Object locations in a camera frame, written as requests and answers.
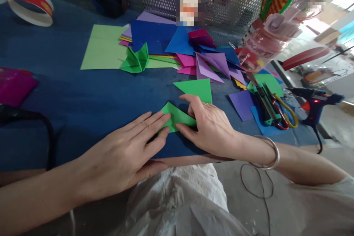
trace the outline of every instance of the water bottle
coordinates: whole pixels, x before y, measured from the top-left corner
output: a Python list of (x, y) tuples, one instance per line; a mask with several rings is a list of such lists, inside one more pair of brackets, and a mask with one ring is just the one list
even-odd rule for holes
[(293, 19), (299, 10), (289, 7), (284, 14), (272, 14), (246, 40), (239, 52), (240, 66), (245, 71), (258, 73), (281, 53), (299, 30)]

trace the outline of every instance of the left hand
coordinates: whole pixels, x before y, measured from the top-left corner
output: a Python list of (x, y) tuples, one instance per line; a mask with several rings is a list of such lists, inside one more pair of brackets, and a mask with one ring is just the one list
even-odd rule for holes
[(164, 147), (170, 128), (165, 127), (152, 142), (147, 142), (170, 118), (162, 111), (153, 116), (147, 112), (73, 161), (80, 196), (86, 202), (102, 199), (166, 170), (165, 163), (148, 160)]

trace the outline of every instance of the blue table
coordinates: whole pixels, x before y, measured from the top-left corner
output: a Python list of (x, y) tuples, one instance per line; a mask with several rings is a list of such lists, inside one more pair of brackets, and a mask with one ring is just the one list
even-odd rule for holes
[[(128, 11), (114, 20), (62, 0), (52, 1), (54, 23), (49, 28), (28, 24), (7, 5), (0, 6), (0, 66), (26, 69), (39, 80), (21, 107), (41, 112), (52, 121), (57, 137), (56, 165), (79, 157), (139, 114), (159, 111), (167, 101), (187, 112), (188, 105), (178, 98), (182, 92), (172, 83), (195, 79), (193, 76), (177, 74), (172, 68), (147, 69), (137, 75), (121, 70), (80, 70), (93, 24), (123, 26), (137, 13)], [(213, 103), (225, 111), (236, 130), (260, 134), (254, 120), (240, 120), (227, 97), (237, 91), (235, 83), (224, 81), (211, 84)], [(0, 139), (0, 171), (45, 166), (48, 140), (41, 122), (0, 127)], [(302, 125), (273, 139), (291, 145), (317, 144), (311, 130)], [(168, 136), (156, 158), (199, 154), (205, 152), (177, 132)]]

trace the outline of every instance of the right hand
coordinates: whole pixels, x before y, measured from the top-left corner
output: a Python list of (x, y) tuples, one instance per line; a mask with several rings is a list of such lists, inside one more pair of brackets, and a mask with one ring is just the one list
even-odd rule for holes
[(196, 119), (198, 132), (185, 124), (176, 124), (177, 129), (198, 148), (210, 154), (235, 159), (242, 147), (244, 134), (235, 131), (226, 114), (213, 104), (205, 105), (198, 96), (183, 94), (181, 100), (190, 103), (188, 115)]

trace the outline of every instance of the bracelet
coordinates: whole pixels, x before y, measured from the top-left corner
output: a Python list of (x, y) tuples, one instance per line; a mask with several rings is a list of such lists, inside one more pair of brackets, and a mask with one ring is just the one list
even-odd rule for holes
[(274, 169), (276, 166), (278, 166), (279, 164), (279, 161), (280, 161), (280, 154), (279, 154), (279, 149), (277, 147), (277, 145), (274, 143), (273, 140), (271, 140), (270, 138), (266, 137), (266, 136), (263, 136), (263, 135), (254, 135), (254, 137), (257, 137), (257, 138), (262, 138), (262, 139), (265, 139), (265, 140), (269, 140), (271, 143), (272, 143), (272, 146), (273, 146), (273, 149), (275, 151), (275, 155), (276, 155), (276, 159), (275, 159), (275, 162), (272, 166), (268, 167), (268, 168), (264, 168), (264, 167), (260, 167), (260, 166), (257, 166), (251, 162), (249, 162), (249, 164), (251, 164), (254, 168), (256, 169), (260, 169), (260, 170), (272, 170)]

